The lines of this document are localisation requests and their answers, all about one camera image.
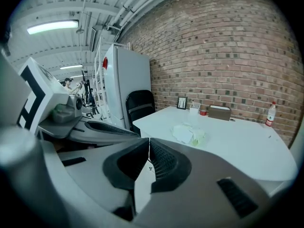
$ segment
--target picture frame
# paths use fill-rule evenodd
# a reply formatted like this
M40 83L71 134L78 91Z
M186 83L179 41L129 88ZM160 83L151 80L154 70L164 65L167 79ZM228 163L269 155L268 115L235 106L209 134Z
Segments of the picture frame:
M187 108L187 100L188 97L178 97L177 98L177 109L182 109L182 110L186 110Z

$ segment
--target chair backrest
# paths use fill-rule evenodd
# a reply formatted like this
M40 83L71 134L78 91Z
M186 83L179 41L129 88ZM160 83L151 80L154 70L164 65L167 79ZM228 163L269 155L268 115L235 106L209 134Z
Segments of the chair backrest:
M133 125L133 122L155 112L153 94L149 90L131 92L126 99L126 109L130 130L140 134L140 130Z

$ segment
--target ceiling pipe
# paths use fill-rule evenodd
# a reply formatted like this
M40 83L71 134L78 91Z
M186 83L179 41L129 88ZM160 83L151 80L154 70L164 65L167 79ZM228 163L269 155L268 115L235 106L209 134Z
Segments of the ceiling pipe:
M121 15L125 12L125 10L130 6L130 4L133 2L134 0L127 0L127 2L124 3L123 7L119 10L118 14L115 16L115 18L112 18L109 26L112 26L113 24L115 24L118 19L121 17Z
M76 33L78 34L78 41L79 41L79 45L80 45L80 59L81 59L81 64L83 65L84 62L83 62L83 59L82 59L82 45L81 45L81 39L80 39L80 35L84 33L84 29L82 29L82 20L83 20L83 15L84 15L84 10L85 10L85 3L86 3L86 0L84 0L84 3L82 5L82 12L81 12L81 20L80 20L80 29L78 29L76 31Z
M126 21L125 21L125 23L122 25L122 27L121 27L121 30L123 29L123 27L131 20L131 19L133 19L133 17L138 13L138 12L140 12L144 7L146 7L149 3L151 3L151 2L153 2L154 0L148 0L148 1L146 1L141 7L139 7L138 8L138 10L136 10L132 15L131 15L131 17L129 17Z
M132 16L133 13L135 13L139 7L141 7L147 0L139 0L127 13L127 15L124 17L124 19L119 23L120 26L123 26L126 21Z

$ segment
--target brick wall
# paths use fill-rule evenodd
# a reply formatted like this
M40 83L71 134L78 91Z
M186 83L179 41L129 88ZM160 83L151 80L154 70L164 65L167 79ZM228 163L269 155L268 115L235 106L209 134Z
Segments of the brick wall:
M150 56L157 109L187 96L206 109L263 123L290 145L301 121L303 64L287 21L271 0L166 0L120 39Z

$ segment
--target water bottle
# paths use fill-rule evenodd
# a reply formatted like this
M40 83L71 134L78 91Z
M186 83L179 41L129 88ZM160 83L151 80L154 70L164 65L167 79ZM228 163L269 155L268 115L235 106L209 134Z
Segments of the water bottle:
M266 119L266 126L271 127L272 122L274 121L275 115L276 115L276 103L273 101L271 107L268 110L268 116Z

